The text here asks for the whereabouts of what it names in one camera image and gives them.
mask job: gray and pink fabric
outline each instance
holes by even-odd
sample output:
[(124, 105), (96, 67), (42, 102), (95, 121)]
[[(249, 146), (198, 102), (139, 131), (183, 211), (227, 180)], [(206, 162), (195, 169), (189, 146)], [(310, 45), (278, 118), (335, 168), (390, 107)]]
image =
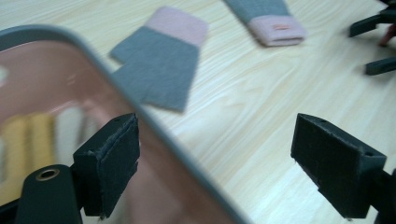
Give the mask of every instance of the gray and pink fabric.
[(208, 25), (172, 7), (159, 8), (110, 55), (124, 65), (113, 82), (140, 103), (182, 112)]
[(224, 2), (265, 46), (297, 45), (306, 37), (306, 30), (290, 15), (283, 0)]

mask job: black clamp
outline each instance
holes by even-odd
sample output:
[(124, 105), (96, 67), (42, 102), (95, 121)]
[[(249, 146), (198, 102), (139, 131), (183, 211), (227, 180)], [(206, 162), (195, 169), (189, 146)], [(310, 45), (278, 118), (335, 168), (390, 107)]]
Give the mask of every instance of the black clamp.
[(366, 218), (372, 205), (375, 224), (396, 223), (396, 170), (383, 170), (384, 154), (327, 120), (299, 114), (291, 156), (341, 216)]

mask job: light wood surface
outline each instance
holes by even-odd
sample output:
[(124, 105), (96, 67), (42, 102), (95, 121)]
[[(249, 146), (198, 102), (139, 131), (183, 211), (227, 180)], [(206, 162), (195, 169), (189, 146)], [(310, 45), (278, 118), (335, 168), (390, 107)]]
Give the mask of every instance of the light wood surface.
[[(46, 23), (72, 30), (115, 70), (109, 51), (158, 8), (177, 7), (210, 25), (178, 114), (147, 106), (186, 154), (251, 223), (349, 223), (290, 157), (297, 113), (321, 117), (386, 154), (396, 168), (396, 74), (363, 74), (394, 55), (377, 41), (386, 27), (354, 38), (347, 28), (384, 8), (374, 0), (288, 0), (308, 31), (299, 46), (265, 48), (222, 1), (5, 1), (0, 29)], [(373, 223), (371, 209), (364, 220)]]

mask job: pink fabric swatch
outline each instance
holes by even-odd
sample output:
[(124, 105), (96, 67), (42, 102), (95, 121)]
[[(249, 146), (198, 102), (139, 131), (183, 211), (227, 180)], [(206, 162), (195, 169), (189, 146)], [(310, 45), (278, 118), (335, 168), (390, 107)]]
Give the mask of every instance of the pink fabric swatch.
[(297, 45), (306, 37), (306, 30), (292, 16), (256, 17), (248, 28), (266, 46)]
[(206, 22), (172, 7), (159, 8), (145, 26), (198, 48), (204, 43), (208, 30)]

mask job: gray fabric swatch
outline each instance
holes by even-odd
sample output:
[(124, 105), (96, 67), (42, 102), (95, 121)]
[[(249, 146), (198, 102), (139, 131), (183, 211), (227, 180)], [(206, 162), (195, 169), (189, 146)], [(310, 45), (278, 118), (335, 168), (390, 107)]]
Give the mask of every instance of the gray fabric swatch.
[(224, 0), (228, 7), (243, 23), (265, 15), (289, 16), (283, 0)]
[(124, 63), (111, 78), (127, 97), (180, 112), (185, 109), (199, 59), (194, 45), (141, 27), (110, 55)]

